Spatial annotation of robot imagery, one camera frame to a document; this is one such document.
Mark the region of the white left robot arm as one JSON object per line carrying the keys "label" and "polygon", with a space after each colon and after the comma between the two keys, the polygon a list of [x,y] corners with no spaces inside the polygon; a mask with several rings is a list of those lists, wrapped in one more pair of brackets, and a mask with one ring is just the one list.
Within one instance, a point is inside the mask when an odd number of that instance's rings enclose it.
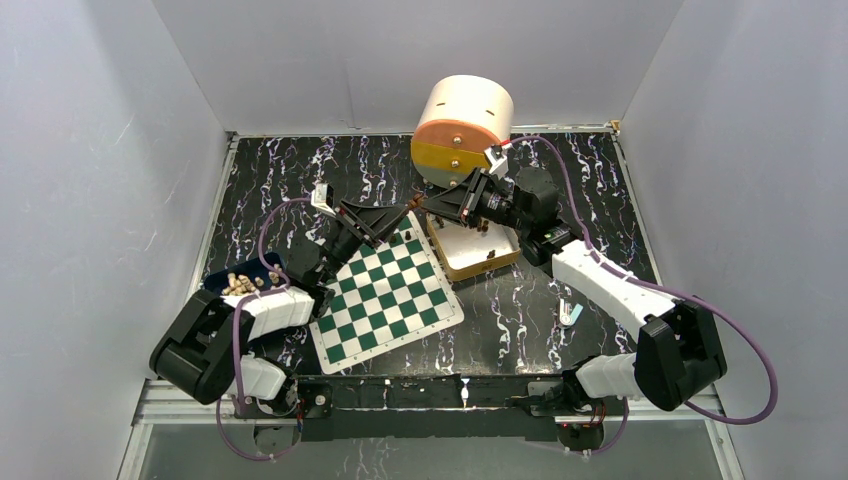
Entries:
{"label": "white left robot arm", "polygon": [[252,353],[250,343],[323,315],[334,297],[330,282],[362,246],[387,242],[412,208],[340,202],[323,241],[292,243],[281,265],[258,256],[277,286],[240,297],[196,291],[154,347],[150,369],[203,405],[231,395],[237,407],[253,399],[275,416],[290,414],[299,400],[294,374]]}

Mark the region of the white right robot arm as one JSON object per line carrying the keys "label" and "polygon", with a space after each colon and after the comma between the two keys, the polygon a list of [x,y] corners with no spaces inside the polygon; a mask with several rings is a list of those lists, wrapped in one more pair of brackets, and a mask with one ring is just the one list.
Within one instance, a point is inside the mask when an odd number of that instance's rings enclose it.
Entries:
{"label": "white right robot arm", "polygon": [[600,355],[563,374],[565,405],[590,413],[605,397],[645,398],[672,411],[727,372],[715,319],[698,304],[639,286],[603,259],[563,217],[549,172],[525,167],[506,185],[482,168],[422,201],[427,213],[468,228],[516,231],[528,262],[582,293],[623,326],[632,354]]}

